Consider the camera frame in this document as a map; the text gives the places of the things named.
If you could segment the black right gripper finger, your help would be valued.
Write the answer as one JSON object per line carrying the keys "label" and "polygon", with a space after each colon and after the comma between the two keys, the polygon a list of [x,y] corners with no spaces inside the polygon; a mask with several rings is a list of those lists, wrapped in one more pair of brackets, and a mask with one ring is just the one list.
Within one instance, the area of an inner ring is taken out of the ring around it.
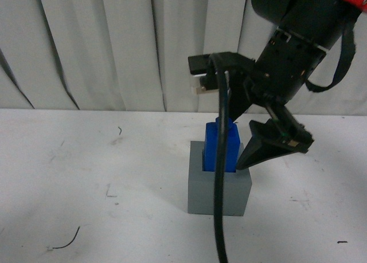
{"label": "black right gripper finger", "polygon": [[243,170],[267,160],[294,153],[307,153],[314,142],[286,107],[266,107],[270,119],[266,123],[251,120],[252,137],[240,155],[236,168]]}

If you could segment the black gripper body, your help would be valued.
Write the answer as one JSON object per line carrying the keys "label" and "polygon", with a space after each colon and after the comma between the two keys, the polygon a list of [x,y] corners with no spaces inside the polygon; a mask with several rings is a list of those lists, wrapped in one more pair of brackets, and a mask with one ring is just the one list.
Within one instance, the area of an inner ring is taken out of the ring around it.
{"label": "black gripper body", "polygon": [[326,52],[296,36],[277,30],[257,60],[225,52],[228,72],[245,73],[245,88],[252,105],[284,106],[306,82]]}

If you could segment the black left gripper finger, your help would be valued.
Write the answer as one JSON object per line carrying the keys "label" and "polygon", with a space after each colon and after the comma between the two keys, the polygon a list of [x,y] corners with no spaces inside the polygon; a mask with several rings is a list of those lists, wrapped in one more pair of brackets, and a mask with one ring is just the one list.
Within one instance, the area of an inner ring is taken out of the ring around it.
{"label": "black left gripper finger", "polygon": [[229,118],[237,120],[252,105],[245,88],[246,74],[231,72],[229,77]]}

